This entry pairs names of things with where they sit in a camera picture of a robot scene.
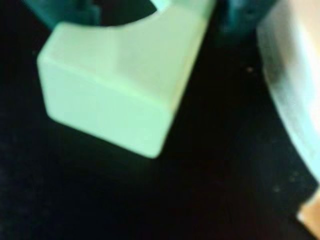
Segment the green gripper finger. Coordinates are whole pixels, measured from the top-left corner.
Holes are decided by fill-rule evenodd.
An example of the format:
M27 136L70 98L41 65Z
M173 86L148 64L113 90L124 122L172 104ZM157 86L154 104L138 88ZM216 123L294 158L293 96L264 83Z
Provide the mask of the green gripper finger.
M48 28L60 22L98 26L101 8L92 0L24 0L25 6Z

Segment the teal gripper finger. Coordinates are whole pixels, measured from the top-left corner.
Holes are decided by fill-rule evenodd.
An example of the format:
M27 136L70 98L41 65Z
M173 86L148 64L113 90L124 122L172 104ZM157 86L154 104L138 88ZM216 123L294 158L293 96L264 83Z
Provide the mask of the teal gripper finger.
M275 5L275 0L219 0L218 29L222 33L254 30Z

